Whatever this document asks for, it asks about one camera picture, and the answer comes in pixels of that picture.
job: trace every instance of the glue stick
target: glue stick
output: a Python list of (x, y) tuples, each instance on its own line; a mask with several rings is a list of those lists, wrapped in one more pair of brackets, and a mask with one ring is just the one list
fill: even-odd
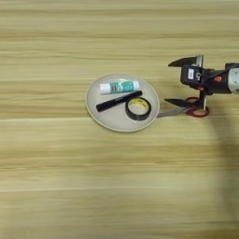
[(136, 80), (100, 84), (101, 94), (123, 93), (123, 92), (139, 91), (139, 90), (140, 90), (140, 85), (139, 85), (139, 82)]

